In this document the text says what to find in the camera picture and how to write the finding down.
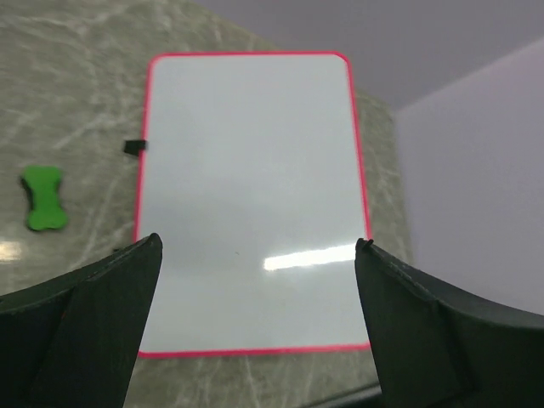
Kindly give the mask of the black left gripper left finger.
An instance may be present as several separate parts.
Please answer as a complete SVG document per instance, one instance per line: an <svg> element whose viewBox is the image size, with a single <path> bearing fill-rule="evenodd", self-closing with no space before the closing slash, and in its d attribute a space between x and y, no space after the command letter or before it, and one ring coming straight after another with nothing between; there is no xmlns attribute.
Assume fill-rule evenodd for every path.
<svg viewBox="0 0 544 408"><path fill-rule="evenodd" d="M151 234L1 297L3 407L121 407L162 264Z"/></svg>

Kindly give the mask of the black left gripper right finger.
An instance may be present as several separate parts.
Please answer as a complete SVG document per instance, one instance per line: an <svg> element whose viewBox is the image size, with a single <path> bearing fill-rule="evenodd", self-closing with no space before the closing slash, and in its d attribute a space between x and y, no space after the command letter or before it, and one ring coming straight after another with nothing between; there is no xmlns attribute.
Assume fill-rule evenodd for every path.
<svg viewBox="0 0 544 408"><path fill-rule="evenodd" d="M541 407L543 317L358 239L355 275L386 407Z"/></svg>

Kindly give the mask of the green whiteboard eraser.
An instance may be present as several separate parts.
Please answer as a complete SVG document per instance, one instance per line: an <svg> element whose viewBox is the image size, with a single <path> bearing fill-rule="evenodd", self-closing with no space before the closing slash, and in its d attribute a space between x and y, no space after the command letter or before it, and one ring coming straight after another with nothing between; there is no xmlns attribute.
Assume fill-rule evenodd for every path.
<svg viewBox="0 0 544 408"><path fill-rule="evenodd" d="M30 165L24 168L20 182L29 203L25 219L29 230L61 230L68 224L60 199L61 181L62 172L58 167Z"/></svg>

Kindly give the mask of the pink framed whiteboard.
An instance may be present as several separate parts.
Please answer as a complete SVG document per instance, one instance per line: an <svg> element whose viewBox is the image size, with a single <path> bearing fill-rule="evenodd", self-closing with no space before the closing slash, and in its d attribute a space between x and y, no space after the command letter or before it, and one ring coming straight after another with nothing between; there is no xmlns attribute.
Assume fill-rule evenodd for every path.
<svg viewBox="0 0 544 408"><path fill-rule="evenodd" d="M369 347L371 234L349 60L160 54L147 72L135 239L163 242L144 358Z"/></svg>

